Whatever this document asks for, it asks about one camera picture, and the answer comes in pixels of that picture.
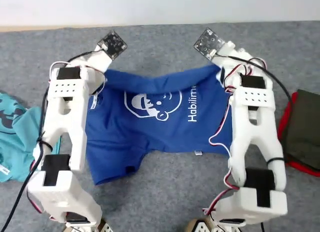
red cloth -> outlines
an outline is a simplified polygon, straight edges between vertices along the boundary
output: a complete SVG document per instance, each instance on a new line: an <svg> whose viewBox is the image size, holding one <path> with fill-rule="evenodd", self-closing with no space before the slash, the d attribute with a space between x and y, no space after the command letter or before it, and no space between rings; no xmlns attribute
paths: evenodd
<svg viewBox="0 0 320 232"><path fill-rule="evenodd" d="M295 104L296 100L297 100L297 97L298 97L298 92L295 92L292 94L292 102L293 104ZM283 132L285 130L285 128L287 127L288 125L288 121L289 121L289 117L290 117L290 112L291 112L291 105L290 105L290 102L288 103L287 107L285 108L284 110L284 114L283 114L283 117L281 118L280 120L280 123L279 123L279 127L278 127L278 139L281 141L282 139L282 135L283 135ZM314 171L312 169L310 169L309 167L306 167L298 162L295 162L295 161L287 161L286 162L287 165L301 171L301 172L304 172L304 173L307 173L307 174L310 174L310 175L313 175L313 176L316 176L316 177L320 177L320 171Z"/></svg>

circuit board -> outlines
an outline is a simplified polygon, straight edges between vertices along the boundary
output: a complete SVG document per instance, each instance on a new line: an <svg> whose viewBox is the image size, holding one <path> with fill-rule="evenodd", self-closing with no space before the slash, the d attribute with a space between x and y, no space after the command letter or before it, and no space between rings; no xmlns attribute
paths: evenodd
<svg viewBox="0 0 320 232"><path fill-rule="evenodd" d="M206 28L193 47L211 61L215 53L219 51L224 44L224 40L219 38L210 28Z"/></svg>
<svg viewBox="0 0 320 232"><path fill-rule="evenodd" d="M98 46L100 46L112 60L116 59L128 47L115 31L109 32L102 38L98 42Z"/></svg>

t-shirt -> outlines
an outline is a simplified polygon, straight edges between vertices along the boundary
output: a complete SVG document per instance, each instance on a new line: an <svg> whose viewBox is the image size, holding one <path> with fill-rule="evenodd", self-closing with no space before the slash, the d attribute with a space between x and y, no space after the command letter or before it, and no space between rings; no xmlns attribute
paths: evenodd
<svg viewBox="0 0 320 232"><path fill-rule="evenodd" d="M97 106L88 105L86 157L95 184L138 170L143 157L163 152L226 154L208 142L225 115L229 94L209 65L156 78L107 70ZM231 112L211 140L230 147Z"/></svg>
<svg viewBox="0 0 320 232"><path fill-rule="evenodd" d="M0 182L24 181L34 160L41 110L24 108L14 98L0 93ZM59 153L60 140L52 153Z"/></svg>

dark green cloth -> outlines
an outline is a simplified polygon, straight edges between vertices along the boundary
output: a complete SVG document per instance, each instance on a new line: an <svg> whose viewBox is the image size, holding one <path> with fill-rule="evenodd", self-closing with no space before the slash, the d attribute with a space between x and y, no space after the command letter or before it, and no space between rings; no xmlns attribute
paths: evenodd
<svg viewBox="0 0 320 232"><path fill-rule="evenodd" d="M293 106L285 152L302 163L320 169L320 95L298 90Z"/></svg>

white wall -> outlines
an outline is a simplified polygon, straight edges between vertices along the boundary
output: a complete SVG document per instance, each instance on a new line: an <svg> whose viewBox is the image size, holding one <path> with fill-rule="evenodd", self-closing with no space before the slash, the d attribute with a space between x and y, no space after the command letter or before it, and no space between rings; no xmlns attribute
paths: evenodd
<svg viewBox="0 0 320 232"><path fill-rule="evenodd" d="M0 26L320 20L320 0L0 0Z"/></svg>

